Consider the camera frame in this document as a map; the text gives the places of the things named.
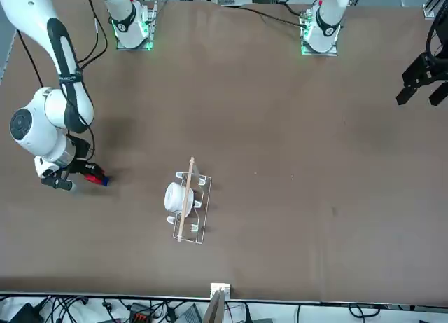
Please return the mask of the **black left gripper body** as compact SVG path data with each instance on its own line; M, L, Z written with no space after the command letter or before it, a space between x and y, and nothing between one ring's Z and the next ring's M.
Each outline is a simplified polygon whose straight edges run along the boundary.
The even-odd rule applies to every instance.
M427 63L428 84L447 80L447 51L433 55L425 53Z

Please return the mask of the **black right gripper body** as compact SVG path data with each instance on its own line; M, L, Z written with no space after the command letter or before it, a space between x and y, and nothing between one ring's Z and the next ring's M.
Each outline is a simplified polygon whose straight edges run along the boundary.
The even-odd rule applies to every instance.
M86 160L86 156L90 149L90 143L75 136L68 136L68 139L74 145L75 156L65 170L67 172L89 172L91 165Z

